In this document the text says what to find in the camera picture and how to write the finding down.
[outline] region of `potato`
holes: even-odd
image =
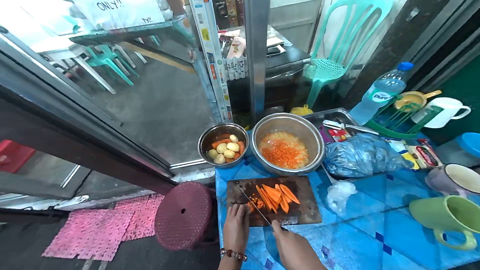
[[[237,143],[239,142],[239,139],[237,138],[237,136],[235,135],[230,135],[230,141],[232,141],[232,143]]]
[[[208,156],[211,157],[213,160],[217,157],[218,152],[215,149],[210,149],[208,151]]]
[[[223,156],[228,158],[228,159],[232,159],[235,156],[235,152],[227,149],[227,150],[225,150],[225,152],[223,152]]]
[[[219,145],[216,147],[216,151],[217,151],[219,154],[223,154],[223,152],[225,152],[225,150],[227,150],[227,144],[226,144],[226,143],[219,144]]]
[[[223,163],[225,163],[225,157],[222,154],[218,154],[217,157],[215,158],[214,162],[216,164],[223,164]]]
[[[228,143],[227,148],[232,150],[233,152],[238,152],[240,151],[240,146],[236,143]]]

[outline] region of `hand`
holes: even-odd
[[[223,248],[245,254],[249,228],[249,207],[246,204],[234,204],[227,210],[223,225]]]
[[[308,240],[296,233],[283,231],[272,221],[273,234],[283,266],[288,270],[326,270]]]

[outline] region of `blue plastic bag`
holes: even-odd
[[[324,165],[333,175],[364,177],[412,167],[412,162],[404,159],[385,140],[369,133],[328,144],[326,148]]]

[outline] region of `pink mat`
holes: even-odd
[[[155,214],[163,200],[163,195],[152,194],[128,200],[123,200],[115,205],[115,209],[133,209],[134,214],[130,220],[127,231],[122,241],[134,240],[155,234]]]
[[[112,261],[132,215],[131,209],[73,211],[42,256]]]

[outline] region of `pink mug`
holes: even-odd
[[[425,182],[445,196],[453,194],[466,198],[469,194],[480,195],[480,174],[459,164],[434,168],[425,177]]]

